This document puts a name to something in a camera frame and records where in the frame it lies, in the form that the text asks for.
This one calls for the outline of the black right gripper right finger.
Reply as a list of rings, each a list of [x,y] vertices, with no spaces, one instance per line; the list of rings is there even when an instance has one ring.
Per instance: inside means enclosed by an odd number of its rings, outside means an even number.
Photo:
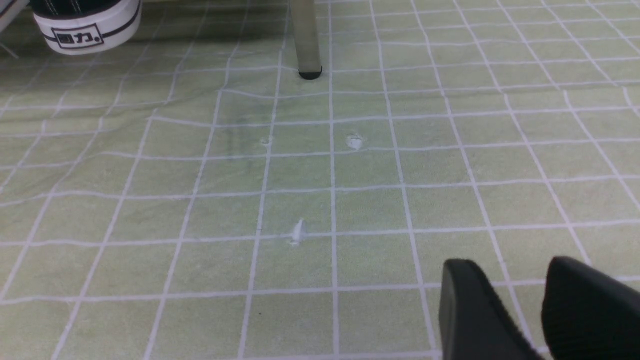
[[[569,256],[548,265],[542,333],[555,360],[637,360],[640,294]]]

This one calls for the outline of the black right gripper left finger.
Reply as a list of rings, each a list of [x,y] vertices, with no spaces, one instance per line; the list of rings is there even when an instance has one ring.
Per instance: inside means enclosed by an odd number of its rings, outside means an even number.
[[[541,360],[485,272],[470,259],[443,263],[438,324],[444,360]]]

